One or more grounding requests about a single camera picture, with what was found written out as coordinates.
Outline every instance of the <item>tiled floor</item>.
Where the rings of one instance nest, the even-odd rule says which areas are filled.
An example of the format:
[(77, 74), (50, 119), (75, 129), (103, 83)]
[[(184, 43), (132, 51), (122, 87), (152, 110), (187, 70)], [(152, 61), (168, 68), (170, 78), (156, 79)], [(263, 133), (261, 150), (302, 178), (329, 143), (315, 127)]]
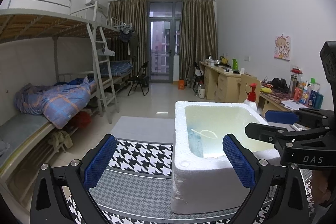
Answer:
[[(108, 123), (106, 115), (93, 116), (87, 128), (79, 129), (72, 135), (73, 146), (66, 153), (60, 151), (55, 155), (53, 167), (68, 165), (73, 159), (81, 159), (89, 149), (94, 148), (106, 134), (110, 133), (121, 116), (174, 118), (175, 102), (205, 101), (195, 96), (192, 89), (179, 90), (177, 85), (168, 83), (152, 83), (146, 96), (142, 95), (140, 88), (127, 96), (128, 89), (117, 94), (120, 112), (112, 114), (112, 124)], [(70, 194), (67, 188), (64, 192), (66, 196)]]

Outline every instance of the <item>door frame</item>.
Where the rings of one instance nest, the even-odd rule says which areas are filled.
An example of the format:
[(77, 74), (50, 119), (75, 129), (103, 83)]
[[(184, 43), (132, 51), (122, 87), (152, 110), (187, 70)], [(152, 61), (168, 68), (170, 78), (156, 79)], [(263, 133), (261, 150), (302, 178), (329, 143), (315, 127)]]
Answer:
[[(151, 3), (157, 2), (172, 2), (173, 3), (173, 11), (172, 17), (149, 17), (150, 14), (150, 6)], [(150, 77), (151, 82), (161, 82), (161, 83), (172, 83), (173, 82), (173, 73), (174, 73), (174, 56), (175, 56), (175, 27), (176, 21), (181, 21), (181, 17), (175, 17), (175, 4), (181, 3), (182, 0), (147, 0), (147, 60), (149, 60), (149, 72), (148, 75)], [(169, 56), (169, 78), (168, 80), (152, 80), (151, 79), (151, 71), (152, 71), (152, 58), (151, 58), (151, 22), (161, 22), (161, 21), (169, 21), (170, 22), (170, 39), (169, 39), (169, 48), (171, 50), (171, 55)]]

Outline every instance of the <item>red lid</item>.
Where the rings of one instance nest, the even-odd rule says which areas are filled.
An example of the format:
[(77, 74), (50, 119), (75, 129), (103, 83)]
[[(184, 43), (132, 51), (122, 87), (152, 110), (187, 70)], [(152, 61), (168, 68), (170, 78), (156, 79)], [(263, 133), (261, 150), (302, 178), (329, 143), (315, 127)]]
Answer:
[(257, 87), (257, 84), (251, 84), (250, 87), (252, 88), (252, 91), (249, 93), (249, 95), (247, 96), (247, 99), (250, 102), (255, 102), (257, 99), (257, 95), (255, 93), (255, 88)]

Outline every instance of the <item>orange box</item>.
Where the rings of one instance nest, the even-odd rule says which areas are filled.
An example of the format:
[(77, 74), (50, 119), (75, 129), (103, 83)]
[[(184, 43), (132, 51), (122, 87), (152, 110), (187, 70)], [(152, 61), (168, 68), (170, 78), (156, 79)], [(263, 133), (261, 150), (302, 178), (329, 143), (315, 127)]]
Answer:
[(184, 90), (184, 80), (179, 80), (178, 81), (178, 89), (179, 90)]

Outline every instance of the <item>top bunk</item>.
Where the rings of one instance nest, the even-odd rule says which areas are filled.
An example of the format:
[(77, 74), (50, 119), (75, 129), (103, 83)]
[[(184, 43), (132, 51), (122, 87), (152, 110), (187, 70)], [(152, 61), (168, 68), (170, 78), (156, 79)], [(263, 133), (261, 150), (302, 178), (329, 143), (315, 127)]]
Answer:
[[(51, 0), (33, 1), (42, 1), (65, 7), (68, 9), (68, 14), (47, 10), (10, 8), (12, 0), (9, 0), (7, 9), (0, 9), (0, 43), (43, 37), (89, 38), (87, 24), (91, 27), (101, 26), (106, 38), (117, 36), (120, 30), (132, 29), (131, 25), (127, 25), (116, 18), (111, 18), (108, 22), (107, 16), (98, 1), (73, 12), (71, 11), (71, 0), (66, 0), (67, 3), (64, 3), (64, 0), (58, 2)], [(88, 10), (93, 10), (92, 16), (87, 15)], [(105, 17), (105, 24), (97, 21), (98, 12)], [(101, 40), (100, 32), (97, 32), (96, 35), (96, 39)]]

